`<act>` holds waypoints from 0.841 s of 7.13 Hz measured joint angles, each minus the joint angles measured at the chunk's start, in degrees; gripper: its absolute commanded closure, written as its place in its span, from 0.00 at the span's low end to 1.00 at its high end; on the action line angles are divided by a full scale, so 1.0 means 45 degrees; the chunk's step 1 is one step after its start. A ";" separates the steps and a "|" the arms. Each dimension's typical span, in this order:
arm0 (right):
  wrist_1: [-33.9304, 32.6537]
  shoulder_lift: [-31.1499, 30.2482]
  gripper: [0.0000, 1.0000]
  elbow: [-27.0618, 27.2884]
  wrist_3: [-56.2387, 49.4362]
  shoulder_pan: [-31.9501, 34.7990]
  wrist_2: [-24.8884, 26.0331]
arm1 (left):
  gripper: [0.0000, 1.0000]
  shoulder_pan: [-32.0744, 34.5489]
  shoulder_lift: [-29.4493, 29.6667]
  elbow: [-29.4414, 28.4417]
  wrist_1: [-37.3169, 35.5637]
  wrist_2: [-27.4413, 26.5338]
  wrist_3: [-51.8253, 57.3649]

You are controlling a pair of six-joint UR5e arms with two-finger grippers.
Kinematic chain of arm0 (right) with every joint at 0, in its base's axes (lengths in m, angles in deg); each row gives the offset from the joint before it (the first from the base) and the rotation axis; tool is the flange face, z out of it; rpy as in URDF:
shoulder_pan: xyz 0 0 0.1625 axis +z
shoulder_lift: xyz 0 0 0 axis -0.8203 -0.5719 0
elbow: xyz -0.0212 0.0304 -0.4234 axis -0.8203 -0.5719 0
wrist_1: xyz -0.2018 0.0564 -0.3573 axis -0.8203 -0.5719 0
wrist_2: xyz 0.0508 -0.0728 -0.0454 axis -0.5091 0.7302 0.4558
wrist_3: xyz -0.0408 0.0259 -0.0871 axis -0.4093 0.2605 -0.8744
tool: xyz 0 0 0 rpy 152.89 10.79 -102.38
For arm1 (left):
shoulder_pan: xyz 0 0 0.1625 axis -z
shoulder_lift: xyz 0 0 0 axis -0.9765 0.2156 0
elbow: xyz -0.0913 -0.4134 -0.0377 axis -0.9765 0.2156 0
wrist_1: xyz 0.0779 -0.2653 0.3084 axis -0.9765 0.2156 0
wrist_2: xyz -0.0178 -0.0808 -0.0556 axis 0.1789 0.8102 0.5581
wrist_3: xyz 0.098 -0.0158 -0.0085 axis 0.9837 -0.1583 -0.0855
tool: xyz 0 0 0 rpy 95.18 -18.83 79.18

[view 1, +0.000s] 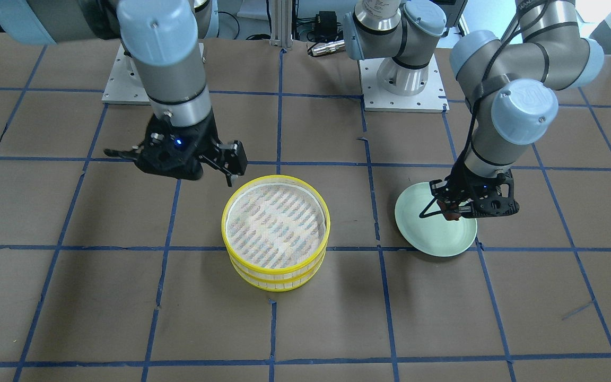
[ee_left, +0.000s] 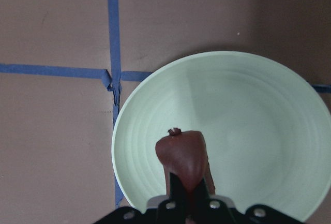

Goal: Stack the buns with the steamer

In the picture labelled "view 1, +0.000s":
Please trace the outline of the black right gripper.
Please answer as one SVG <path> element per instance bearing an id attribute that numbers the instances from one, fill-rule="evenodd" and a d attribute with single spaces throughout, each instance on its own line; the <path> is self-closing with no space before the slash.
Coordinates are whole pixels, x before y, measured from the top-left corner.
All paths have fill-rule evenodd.
<path id="1" fill-rule="evenodd" d="M 143 145 L 129 150 L 104 149 L 110 158 L 137 160 L 137 167 L 155 176 L 196 181 L 206 163 L 222 172 L 228 187 L 247 171 L 248 159 L 242 141 L 220 144 L 212 111 L 199 123 L 176 127 L 170 118 L 151 116 Z"/>

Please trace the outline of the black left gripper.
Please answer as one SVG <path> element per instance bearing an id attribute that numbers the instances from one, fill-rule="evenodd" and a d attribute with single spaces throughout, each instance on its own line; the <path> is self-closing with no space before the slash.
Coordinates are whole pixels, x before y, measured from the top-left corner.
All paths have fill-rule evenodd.
<path id="1" fill-rule="evenodd" d="M 468 169 L 456 169 L 446 180 L 427 182 L 426 189 L 429 202 L 419 214 L 422 219 L 443 216 L 440 204 L 458 205 L 461 218 L 511 216 L 520 211 L 514 198 L 511 170 L 496 171 L 494 177 L 480 177 Z"/>

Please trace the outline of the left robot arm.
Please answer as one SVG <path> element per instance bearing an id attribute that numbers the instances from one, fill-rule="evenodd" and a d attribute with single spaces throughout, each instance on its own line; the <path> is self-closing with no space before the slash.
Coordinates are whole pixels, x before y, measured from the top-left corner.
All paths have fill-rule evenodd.
<path id="1" fill-rule="evenodd" d="M 477 30 L 449 56 L 471 120 L 450 174 L 430 183 L 431 204 L 448 221 L 519 211 L 511 166 L 557 116 L 555 92 L 589 84 L 604 64 L 602 46 L 580 36 L 573 1 L 517 1 L 512 24 L 520 44 Z M 380 58 L 375 80 L 399 97 L 425 89 L 445 28 L 430 1 L 359 1 L 343 19 L 349 58 Z"/>

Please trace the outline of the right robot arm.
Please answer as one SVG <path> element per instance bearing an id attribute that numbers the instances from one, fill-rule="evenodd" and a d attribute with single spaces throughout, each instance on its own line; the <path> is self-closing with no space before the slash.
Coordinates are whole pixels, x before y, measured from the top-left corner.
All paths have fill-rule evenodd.
<path id="1" fill-rule="evenodd" d="M 228 186 L 243 176 L 241 141 L 218 135 L 189 1 L 0 1 L 0 26 L 30 45 L 119 39 L 133 59 L 153 109 L 143 140 L 128 151 L 105 149 L 155 176 L 197 181 L 206 164 Z"/>

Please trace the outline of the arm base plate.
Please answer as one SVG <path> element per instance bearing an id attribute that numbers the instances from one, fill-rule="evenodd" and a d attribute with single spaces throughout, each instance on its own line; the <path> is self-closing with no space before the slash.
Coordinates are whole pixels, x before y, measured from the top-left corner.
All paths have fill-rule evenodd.
<path id="1" fill-rule="evenodd" d="M 449 111 L 435 56 L 418 71 L 397 67 L 392 59 L 360 60 L 364 109 L 383 112 L 441 113 Z"/>
<path id="2" fill-rule="evenodd" d="M 150 97 L 155 101 L 182 102 L 202 111 L 211 108 L 203 63 L 204 46 L 197 43 L 190 54 L 172 67 L 145 65 L 140 75 L 138 61 L 119 46 L 116 60 L 102 96 L 102 101 L 119 105 L 148 105 Z"/>

